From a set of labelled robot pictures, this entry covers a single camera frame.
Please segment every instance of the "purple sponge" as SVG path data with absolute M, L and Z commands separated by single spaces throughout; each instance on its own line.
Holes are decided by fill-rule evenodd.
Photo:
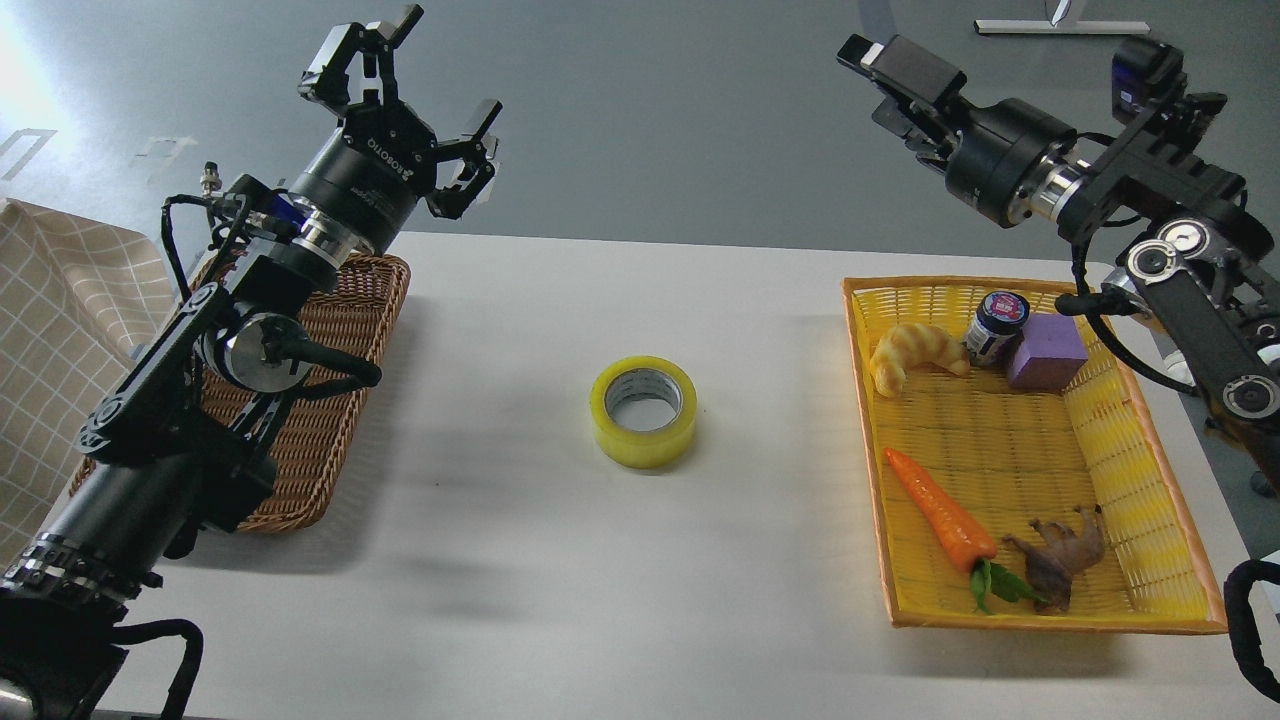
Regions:
M 1057 392 L 1088 359 L 1074 319 L 1036 313 L 1014 341 L 1005 374 L 1014 389 Z

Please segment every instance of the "yellow plastic basket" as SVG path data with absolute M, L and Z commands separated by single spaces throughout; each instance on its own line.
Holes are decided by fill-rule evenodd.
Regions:
M 961 337 L 995 290 L 1052 313 L 1068 283 L 966 277 L 846 278 L 845 306 L 879 546 L 881 578 L 895 626 L 1115 633 L 1226 632 L 1222 596 L 1165 459 L 1147 405 L 1082 319 L 1089 359 L 1062 393 L 1016 392 L 1004 374 L 974 368 L 956 378 L 932 365 L 908 372 L 897 398 L 876 393 L 870 355 L 899 323 L 929 323 Z M 1080 528 L 1076 506 L 1102 506 L 1107 553 L 1078 575 L 1070 610 L 1037 614 L 1029 601 L 989 598 L 974 610 L 968 578 L 947 561 L 920 510 L 886 470 L 883 448 L 906 452 L 1000 539 L 1043 541 L 1038 518 Z M 997 562 L 1025 577 L 1018 550 Z

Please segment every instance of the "clear packing tape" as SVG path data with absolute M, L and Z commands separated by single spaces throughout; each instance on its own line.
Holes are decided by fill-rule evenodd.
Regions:
M 616 420 L 617 410 L 639 400 L 662 400 L 675 418 L 653 430 L 634 430 Z M 627 468 L 652 469 L 673 462 L 694 439 L 698 393 L 675 363 L 639 355 L 609 365 L 591 387 L 591 421 L 595 442 L 611 459 Z

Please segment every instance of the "small jar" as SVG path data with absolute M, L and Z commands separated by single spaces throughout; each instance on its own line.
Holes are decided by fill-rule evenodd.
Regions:
M 998 290 L 983 297 L 960 341 L 969 351 L 973 364 L 995 365 L 1000 360 L 1000 351 L 1018 337 L 1030 315 L 1030 304 L 1016 292 Z

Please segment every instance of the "tabletop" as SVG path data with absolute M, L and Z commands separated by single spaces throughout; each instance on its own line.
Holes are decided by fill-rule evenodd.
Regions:
M 131 605 L 204 629 L 189 714 L 1274 714 L 1226 635 L 890 626 L 840 282 L 1066 263 L 434 233 L 390 251 L 410 293 L 328 514 L 205 533 Z M 663 470 L 591 437 L 591 383 L 630 355 L 696 387 L 694 445 Z M 1221 580 L 1244 546 L 1179 400 L 1143 392 Z M 134 650 L 101 707 L 156 711 L 179 655 Z

